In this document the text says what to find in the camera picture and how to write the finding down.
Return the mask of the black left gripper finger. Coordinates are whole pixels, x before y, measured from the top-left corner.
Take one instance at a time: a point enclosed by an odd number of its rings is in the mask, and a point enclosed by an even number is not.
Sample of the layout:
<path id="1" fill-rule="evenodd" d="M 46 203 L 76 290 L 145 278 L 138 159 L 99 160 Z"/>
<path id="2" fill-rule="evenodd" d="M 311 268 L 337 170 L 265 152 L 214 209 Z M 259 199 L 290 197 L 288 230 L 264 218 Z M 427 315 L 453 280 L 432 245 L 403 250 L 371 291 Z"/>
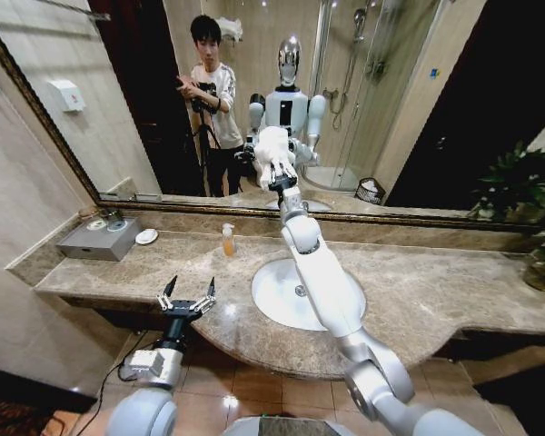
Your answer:
<path id="1" fill-rule="evenodd" d="M 215 282 L 214 282 L 214 278 L 212 278 L 208 285 L 208 289 L 205 296 L 193 305 L 193 311 L 206 313 L 212 309 L 215 303 L 216 303 Z"/>
<path id="2" fill-rule="evenodd" d="M 156 295 L 156 300 L 159 302 L 160 307 L 164 312 L 168 310 L 172 310 L 173 308 L 171 297 L 172 297 L 173 289 L 177 282 L 177 278 L 178 278 L 178 275 L 175 275 L 173 279 L 165 285 L 163 291 Z"/>

